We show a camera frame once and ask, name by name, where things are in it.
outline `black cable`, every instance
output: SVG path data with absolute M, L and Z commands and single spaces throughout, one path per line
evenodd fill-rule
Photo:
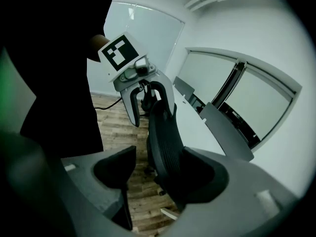
M 122 100 L 122 98 L 118 99 L 114 104 L 110 105 L 109 107 L 107 108 L 101 108 L 101 107 L 94 107 L 95 109 L 100 109 L 100 110 L 107 110 L 111 107 L 113 107 L 114 105 L 116 105 L 120 100 Z

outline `black mesh chair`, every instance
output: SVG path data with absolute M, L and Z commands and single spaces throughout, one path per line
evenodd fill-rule
M 175 105 L 170 118 L 162 101 L 154 104 L 147 149 L 149 165 L 158 174 L 157 182 L 182 211 L 187 203 L 209 202 L 221 194 L 227 186 L 228 174 L 221 164 L 206 164 L 183 146 L 176 112 Z

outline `whiteboard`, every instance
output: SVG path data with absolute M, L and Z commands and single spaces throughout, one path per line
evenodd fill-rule
M 262 140 L 277 124 L 290 104 L 278 90 L 246 69 L 225 101 Z
M 206 53 L 190 53 L 179 78 L 195 89 L 204 104 L 212 102 L 229 77 L 235 63 Z
M 183 26 L 183 22 L 161 11 L 140 4 L 113 1 L 104 34 L 112 40 L 128 31 L 148 50 L 149 61 L 165 72 Z M 87 77 L 90 91 L 116 94 L 100 63 L 87 60 Z

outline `white roller shade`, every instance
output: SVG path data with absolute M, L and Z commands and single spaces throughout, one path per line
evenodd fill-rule
M 262 140 L 277 124 L 290 100 L 277 86 L 246 69 L 226 103 Z
M 203 103 L 212 102 L 229 77 L 235 62 L 204 53 L 190 53 L 179 78 L 195 89 Z

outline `desk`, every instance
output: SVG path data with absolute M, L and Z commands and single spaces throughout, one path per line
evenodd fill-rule
M 212 132 L 181 93 L 173 87 L 177 125 L 184 146 L 225 155 Z

